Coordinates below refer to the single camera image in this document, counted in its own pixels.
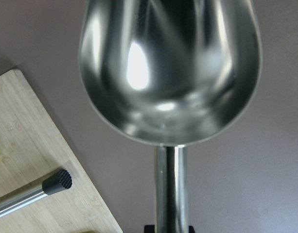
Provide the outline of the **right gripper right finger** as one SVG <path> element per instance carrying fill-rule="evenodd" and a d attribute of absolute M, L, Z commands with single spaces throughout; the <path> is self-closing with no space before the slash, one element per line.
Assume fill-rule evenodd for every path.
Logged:
<path fill-rule="evenodd" d="M 194 227 L 193 226 L 188 226 L 187 233 L 195 233 Z"/>

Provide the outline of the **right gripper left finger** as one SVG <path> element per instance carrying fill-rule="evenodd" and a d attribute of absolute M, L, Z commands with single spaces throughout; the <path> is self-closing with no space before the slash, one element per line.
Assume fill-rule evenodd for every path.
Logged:
<path fill-rule="evenodd" d="M 156 225 L 145 225 L 144 226 L 144 233 L 157 233 Z"/>

